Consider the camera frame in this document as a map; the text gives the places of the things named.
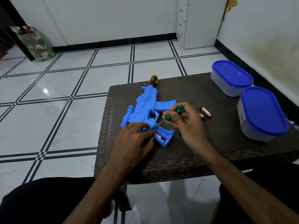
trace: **forearm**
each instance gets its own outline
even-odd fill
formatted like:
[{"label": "forearm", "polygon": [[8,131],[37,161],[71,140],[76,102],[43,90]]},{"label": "forearm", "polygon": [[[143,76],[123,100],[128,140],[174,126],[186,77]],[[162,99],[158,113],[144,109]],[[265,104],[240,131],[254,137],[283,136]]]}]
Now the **forearm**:
[{"label": "forearm", "polygon": [[221,156],[210,143],[199,156],[254,223],[298,223],[299,215]]},{"label": "forearm", "polygon": [[110,208],[114,192],[119,188],[125,174],[114,166],[106,166],[89,191],[64,221],[66,223],[100,223]]}]

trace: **green screwdriver handle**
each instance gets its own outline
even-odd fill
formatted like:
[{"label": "green screwdriver handle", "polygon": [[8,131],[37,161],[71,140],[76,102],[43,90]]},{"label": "green screwdriver handle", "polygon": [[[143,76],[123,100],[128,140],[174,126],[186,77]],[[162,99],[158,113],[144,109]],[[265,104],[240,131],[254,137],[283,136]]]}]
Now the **green screwdriver handle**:
[{"label": "green screwdriver handle", "polygon": [[[185,111],[184,106],[178,106],[177,109],[174,110],[176,113],[178,113],[179,115],[181,115],[181,113],[183,113]],[[171,116],[167,115],[165,116],[165,120],[170,121],[171,120]]]}]

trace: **screwdriver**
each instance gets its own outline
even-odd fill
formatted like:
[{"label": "screwdriver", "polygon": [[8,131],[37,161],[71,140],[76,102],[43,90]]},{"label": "screwdriver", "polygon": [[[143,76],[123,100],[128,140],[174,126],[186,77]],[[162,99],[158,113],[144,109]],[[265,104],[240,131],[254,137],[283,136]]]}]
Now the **screwdriver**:
[{"label": "screwdriver", "polygon": [[[178,106],[177,109],[174,110],[176,113],[178,113],[179,115],[181,115],[181,113],[183,113],[185,111],[184,106]],[[163,119],[161,122],[159,122],[156,126],[160,125],[161,123],[163,123],[165,120],[170,121],[171,120],[171,116],[167,115],[165,116],[165,119]]]}]

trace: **tile floor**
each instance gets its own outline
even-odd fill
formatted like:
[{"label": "tile floor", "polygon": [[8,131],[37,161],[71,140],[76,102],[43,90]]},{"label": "tile floor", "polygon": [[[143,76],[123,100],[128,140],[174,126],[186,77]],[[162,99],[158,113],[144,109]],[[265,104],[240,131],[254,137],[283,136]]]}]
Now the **tile floor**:
[{"label": "tile floor", "polygon": [[[65,52],[44,62],[13,47],[0,60],[0,201],[35,179],[93,176],[110,86],[210,72],[222,59],[215,47],[183,50],[176,40]],[[113,211],[103,223],[209,223],[219,185],[215,176],[128,185],[133,210]]]}]

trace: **table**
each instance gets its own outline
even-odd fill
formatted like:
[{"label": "table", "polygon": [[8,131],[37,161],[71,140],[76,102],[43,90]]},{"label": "table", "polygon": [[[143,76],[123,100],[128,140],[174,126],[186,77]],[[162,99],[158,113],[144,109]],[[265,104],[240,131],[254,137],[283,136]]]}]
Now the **table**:
[{"label": "table", "polygon": [[[212,117],[204,121],[207,137],[213,147],[239,169],[251,169],[265,158],[287,162],[299,158],[299,132],[290,124],[289,131],[270,142],[248,139],[241,131],[237,102],[240,97],[229,97],[210,79],[211,73],[188,75],[159,80],[157,101],[187,101],[198,110],[206,107]],[[101,125],[95,177],[106,165],[114,137],[121,130],[120,123],[129,105],[136,104],[136,98],[143,93],[138,82],[111,86]],[[163,123],[163,128],[171,126]],[[179,131],[175,129],[174,139],[167,148],[157,142],[140,165],[128,176],[125,184],[142,184],[211,175],[211,170],[185,145]]]}]

